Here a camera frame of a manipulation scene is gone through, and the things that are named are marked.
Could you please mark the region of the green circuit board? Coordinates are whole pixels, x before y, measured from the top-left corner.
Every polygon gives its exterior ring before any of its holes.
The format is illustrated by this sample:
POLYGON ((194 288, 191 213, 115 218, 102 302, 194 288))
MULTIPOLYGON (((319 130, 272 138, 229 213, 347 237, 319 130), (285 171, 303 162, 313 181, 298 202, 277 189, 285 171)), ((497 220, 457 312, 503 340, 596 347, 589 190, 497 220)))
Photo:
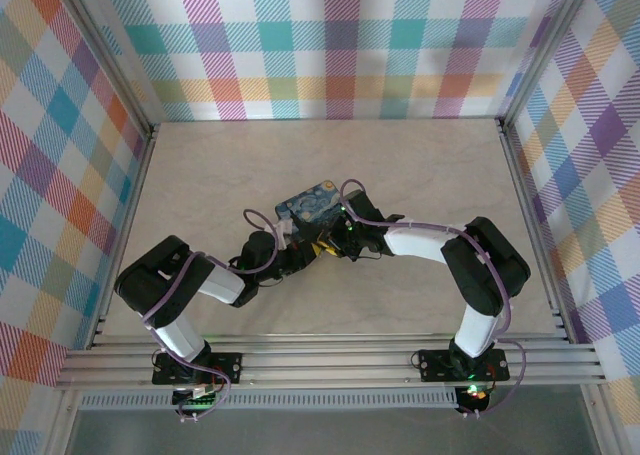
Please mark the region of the green circuit board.
POLYGON ((171 404, 179 416, 195 419, 214 406, 218 393, 219 390, 212 385, 194 389, 174 389, 171 396, 171 404))

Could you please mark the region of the black controller board with LEDs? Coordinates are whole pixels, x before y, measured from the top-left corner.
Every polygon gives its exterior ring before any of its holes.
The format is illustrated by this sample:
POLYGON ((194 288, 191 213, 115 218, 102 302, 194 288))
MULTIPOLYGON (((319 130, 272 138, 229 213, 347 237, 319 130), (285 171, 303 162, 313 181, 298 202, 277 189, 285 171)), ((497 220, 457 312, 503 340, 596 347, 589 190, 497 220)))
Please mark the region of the black controller board with LEDs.
POLYGON ((488 409, 492 389, 488 386, 471 384, 467 387, 456 387, 456 411, 462 415, 483 412, 488 409))

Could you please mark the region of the aluminium base rail beam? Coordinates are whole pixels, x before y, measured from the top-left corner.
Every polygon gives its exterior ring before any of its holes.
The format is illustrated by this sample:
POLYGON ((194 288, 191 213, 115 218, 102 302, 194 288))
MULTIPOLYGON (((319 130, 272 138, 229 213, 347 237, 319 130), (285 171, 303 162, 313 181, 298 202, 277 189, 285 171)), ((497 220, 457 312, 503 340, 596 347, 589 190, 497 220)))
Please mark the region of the aluminium base rail beam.
MULTIPOLYGON (((213 350, 242 353, 244 389, 417 387, 419 349, 444 349, 446 335, 220 335, 213 350)), ((151 388, 148 336, 98 335, 88 350, 67 354, 60 390, 151 388)), ((595 349, 560 335, 526 334, 502 344, 512 379, 525 385, 587 385, 605 380, 595 349)))

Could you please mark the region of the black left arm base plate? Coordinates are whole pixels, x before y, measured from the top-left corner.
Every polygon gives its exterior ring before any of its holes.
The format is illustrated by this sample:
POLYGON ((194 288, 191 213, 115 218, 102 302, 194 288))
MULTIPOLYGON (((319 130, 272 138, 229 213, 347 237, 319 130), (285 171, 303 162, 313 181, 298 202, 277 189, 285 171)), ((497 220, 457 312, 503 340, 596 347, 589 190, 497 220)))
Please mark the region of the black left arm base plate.
MULTIPOLYGON (((242 354, 237 352, 210 353, 198 356, 192 364, 225 373, 232 383, 240 381, 242 354)), ((223 379, 207 371, 195 370, 178 363, 166 353, 155 354, 152 358, 153 385, 202 385, 220 384, 223 379)))

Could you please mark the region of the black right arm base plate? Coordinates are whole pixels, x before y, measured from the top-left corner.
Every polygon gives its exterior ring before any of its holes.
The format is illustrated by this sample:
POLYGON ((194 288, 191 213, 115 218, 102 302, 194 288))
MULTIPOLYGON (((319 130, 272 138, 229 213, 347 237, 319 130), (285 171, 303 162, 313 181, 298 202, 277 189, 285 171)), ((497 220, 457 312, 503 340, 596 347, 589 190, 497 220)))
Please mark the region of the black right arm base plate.
POLYGON ((416 365, 422 382, 507 381, 505 352, 489 349, 477 358, 452 350, 419 350, 416 365))

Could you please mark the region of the aluminium side rail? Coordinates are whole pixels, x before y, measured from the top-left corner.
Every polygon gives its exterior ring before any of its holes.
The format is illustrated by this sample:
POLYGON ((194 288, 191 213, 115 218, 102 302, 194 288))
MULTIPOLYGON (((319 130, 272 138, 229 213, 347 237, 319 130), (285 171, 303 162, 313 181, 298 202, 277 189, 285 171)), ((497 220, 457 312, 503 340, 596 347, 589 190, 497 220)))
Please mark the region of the aluminium side rail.
POLYGON ((548 304, 556 318, 561 320, 561 328, 564 330, 564 339, 569 343, 577 344, 576 332, 570 318, 569 310, 563 300, 551 259, 546 252, 542 232, 538 223, 536 211, 529 195, 525 175, 518 161, 516 150, 510 138, 509 128, 501 118, 495 119, 499 140, 506 158, 509 172, 517 194, 518 203, 524 216, 524 223, 532 245, 538 271, 548 300, 548 304))
POLYGON ((160 128, 160 123, 152 124, 149 127, 149 131, 145 139, 144 151, 142 152, 139 170, 136 174, 135 183, 132 185, 129 200, 126 205, 126 211, 124 213, 121 231, 116 238, 115 252, 112 260, 108 265, 109 271, 107 272, 104 286, 102 288, 102 291, 100 292, 99 297, 97 298, 95 311, 90 319, 88 331, 81 345, 81 348, 83 350, 88 350, 93 346, 93 340, 99 332, 98 326, 108 314, 109 306, 114 293, 115 282, 120 273, 120 268, 124 258, 127 242, 130 237, 136 210, 141 197, 142 188, 149 170, 149 165, 160 128))

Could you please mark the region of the aluminium frame post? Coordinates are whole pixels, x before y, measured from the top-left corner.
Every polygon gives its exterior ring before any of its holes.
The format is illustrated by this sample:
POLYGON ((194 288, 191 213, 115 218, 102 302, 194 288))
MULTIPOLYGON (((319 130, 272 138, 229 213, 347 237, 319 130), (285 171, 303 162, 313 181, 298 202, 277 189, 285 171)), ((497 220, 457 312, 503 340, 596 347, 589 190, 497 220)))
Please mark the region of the aluminium frame post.
POLYGON ((62 2, 77 24, 86 44, 91 49, 100 67, 104 70, 115 92, 120 96, 124 107, 132 116, 134 124, 148 138, 152 138, 156 124, 151 122, 145 114, 132 86, 119 67, 113 51, 107 44, 102 30, 95 22, 84 0, 62 0, 62 2))
POLYGON ((584 0, 539 0, 543 11, 532 18, 531 35, 520 64, 510 79, 500 108, 495 117, 499 127, 511 126, 525 108, 560 42, 565 37, 584 0))

